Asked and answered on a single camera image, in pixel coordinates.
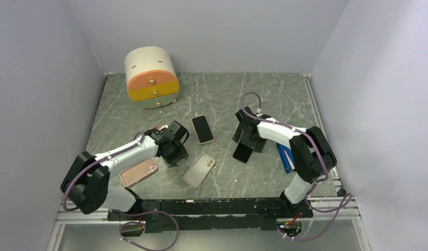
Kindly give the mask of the black phone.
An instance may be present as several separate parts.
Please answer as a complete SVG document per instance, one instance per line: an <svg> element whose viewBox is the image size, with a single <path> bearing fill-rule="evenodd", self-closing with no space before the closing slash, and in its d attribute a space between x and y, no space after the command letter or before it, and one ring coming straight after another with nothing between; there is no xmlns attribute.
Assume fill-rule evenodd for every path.
<svg viewBox="0 0 428 251"><path fill-rule="evenodd" d="M191 121L199 144L207 144L215 139L211 126L205 115L194 117Z"/></svg>
<svg viewBox="0 0 428 251"><path fill-rule="evenodd" d="M241 163L246 164L249 161L249 158L252 153L253 149L251 147L248 147L242 142L239 142L233 153L233 158Z"/></svg>

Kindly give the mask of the black phone front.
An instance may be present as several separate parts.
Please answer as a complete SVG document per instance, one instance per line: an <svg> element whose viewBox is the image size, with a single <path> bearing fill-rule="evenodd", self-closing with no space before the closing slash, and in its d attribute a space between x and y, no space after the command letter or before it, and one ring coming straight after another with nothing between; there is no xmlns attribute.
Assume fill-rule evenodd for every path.
<svg viewBox="0 0 428 251"><path fill-rule="evenodd" d="M215 139L211 126L205 115L194 117L191 121L199 144L207 144Z"/></svg>

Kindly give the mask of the beige phone case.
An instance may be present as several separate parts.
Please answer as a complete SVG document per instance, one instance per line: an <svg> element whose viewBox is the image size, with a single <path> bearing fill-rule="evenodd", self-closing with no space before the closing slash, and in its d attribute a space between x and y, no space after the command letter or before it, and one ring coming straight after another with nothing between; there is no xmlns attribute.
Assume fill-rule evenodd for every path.
<svg viewBox="0 0 428 251"><path fill-rule="evenodd" d="M184 181L193 187L199 187L215 163L216 160L213 157L206 153L201 153L184 175Z"/></svg>

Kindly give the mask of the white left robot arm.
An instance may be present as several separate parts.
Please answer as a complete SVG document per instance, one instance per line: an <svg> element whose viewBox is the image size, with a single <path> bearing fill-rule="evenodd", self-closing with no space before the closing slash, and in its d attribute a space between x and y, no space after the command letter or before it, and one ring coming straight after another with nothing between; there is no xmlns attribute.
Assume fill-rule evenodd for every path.
<svg viewBox="0 0 428 251"><path fill-rule="evenodd" d="M113 210L129 220L144 213L143 200L130 188L111 187L110 181L123 171L154 157L164 160L167 167L176 167L188 159L184 143L188 130L173 121L162 128L139 131L133 140L100 154L80 153L63 179L62 208L91 214L100 208Z"/></svg>

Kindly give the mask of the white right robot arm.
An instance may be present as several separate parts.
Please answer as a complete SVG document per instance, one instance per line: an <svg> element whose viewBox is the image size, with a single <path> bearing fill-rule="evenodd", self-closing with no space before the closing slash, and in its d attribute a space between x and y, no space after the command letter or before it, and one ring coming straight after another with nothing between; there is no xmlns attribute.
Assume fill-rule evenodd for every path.
<svg viewBox="0 0 428 251"><path fill-rule="evenodd" d="M233 158L247 163L252 153L260 153L266 141L273 141L283 147L283 162L296 172L290 185L281 194L280 211L292 217L300 210L308 191L321 178L326 178L337 165L336 156L322 130L292 127L268 115L254 115L249 107L236 114L239 125L232 137L237 143Z"/></svg>

